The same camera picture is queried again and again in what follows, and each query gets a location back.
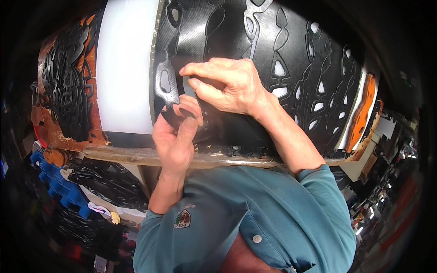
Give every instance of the finger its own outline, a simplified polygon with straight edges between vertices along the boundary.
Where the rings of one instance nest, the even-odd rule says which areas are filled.
[[[211,59],[209,59],[208,62],[215,63],[221,66],[231,67],[235,64],[236,61],[237,60],[234,59],[212,57]]]
[[[197,127],[197,120],[192,117],[188,117],[184,120],[177,132],[176,149],[185,150],[190,147],[190,144],[193,142],[194,136],[196,135]]]
[[[206,84],[198,79],[190,79],[188,83],[196,92],[199,99],[206,101],[216,108],[223,104],[224,95],[222,91],[217,90],[212,85]]]
[[[197,119],[200,126],[203,126],[202,109],[196,98],[182,94],[179,96],[180,104],[173,104],[173,110],[178,116],[188,117],[181,112],[181,108],[189,111]]]
[[[152,137],[159,137],[162,134],[175,134],[176,130],[168,124],[168,122],[164,119],[164,117],[159,114],[156,119],[155,125],[152,130]]]
[[[197,120],[198,124],[200,126],[203,126],[203,116],[202,116],[202,111],[200,109],[199,106],[192,104],[192,105],[188,105],[188,104],[173,104],[173,110],[174,113],[178,116],[181,117],[188,117],[186,116],[184,113],[181,112],[181,109],[185,109],[187,111],[189,111],[194,118]]]
[[[181,76],[198,75],[200,77],[215,79],[233,87],[237,82],[235,70],[212,62],[191,62],[180,69]]]

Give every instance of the orange rubber piece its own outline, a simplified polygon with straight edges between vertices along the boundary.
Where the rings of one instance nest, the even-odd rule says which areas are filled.
[[[349,127],[349,137],[346,143],[346,152],[351,152],[355,144],[360,140],[366,127],[369,109],[372,107],[373,97],[375,96],[375,76],[368,73],[364,84],[363,98],[360,106],[355,111],[352,124]]]
[[[43,155],[47,163],[53,163],[59,168],[64,166],[68,161],[67,153],[60,149],[45,150]]]

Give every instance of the blue plastic crate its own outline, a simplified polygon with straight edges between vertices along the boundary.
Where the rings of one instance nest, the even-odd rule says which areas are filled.
[[[49,184],[50,196],[54,197],[55,194],[61,195],[61,204],[64,207],[69,207],[71,204],[79,206],[79,215],[84,219],[88,219],[91,210],[88,208],[88,202],[83,197],[79,186],[65,180],[60,173],[61,168],[56,167],[54,164],[48,164],[41,152],[35,151],[31,155],[30,160],[34,164],[39,161],[39,168],[41,169],[39,179]]]

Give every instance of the black plastic bag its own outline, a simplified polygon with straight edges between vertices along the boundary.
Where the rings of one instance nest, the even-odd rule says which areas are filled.
[[[145,212],[149,200],[142,192],[138,179],[118,163],[83,159],[72,163],[68,179],[83,185],[90,192],[117,207]]]
[[[69,239],[105,259],[119,259],[118,246],[123,241],[123,234],[128,227],[114,225],[98,213],[91,213],[88,219],[83,219],[74,209],[66,208],[57,203],[53,210],[51,235],[58,243]]]

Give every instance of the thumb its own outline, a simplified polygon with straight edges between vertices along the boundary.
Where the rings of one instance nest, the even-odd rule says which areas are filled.
[[[194,136],[196,135],[198,123],[197,120],[192,117],[187,117],[184,122],[179,126],[176,137],[177,149],[187,149],[190,147]]]
[[[216,89],[210,84],[204,83],[199,79],[191,78],[188,84],[196,92],[196,95],[207,103],[217,107],[223,100],[223,92]]]

